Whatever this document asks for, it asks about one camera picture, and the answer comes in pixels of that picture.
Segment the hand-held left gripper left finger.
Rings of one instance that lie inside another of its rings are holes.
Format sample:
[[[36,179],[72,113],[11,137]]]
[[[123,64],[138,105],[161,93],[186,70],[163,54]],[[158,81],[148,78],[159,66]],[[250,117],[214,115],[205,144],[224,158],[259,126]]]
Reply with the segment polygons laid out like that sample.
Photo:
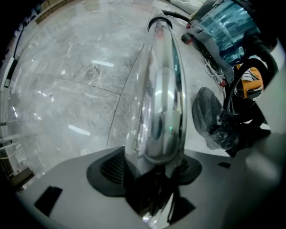
[[[89,184],[108,197],[124,197],[126,187],[135,181],[132,165],[127,164],[124,147],[113,148],[107,155],[89,165],[86,177]]]

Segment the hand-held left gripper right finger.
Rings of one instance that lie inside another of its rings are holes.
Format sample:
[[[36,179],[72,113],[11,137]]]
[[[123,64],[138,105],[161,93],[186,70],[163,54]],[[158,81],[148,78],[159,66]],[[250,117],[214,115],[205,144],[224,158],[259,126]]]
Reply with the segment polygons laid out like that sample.
[[[191,184],[202,172],[201,163],[190,157],[183,156],[181,164],[176,169],[177,184],[189,185]]]

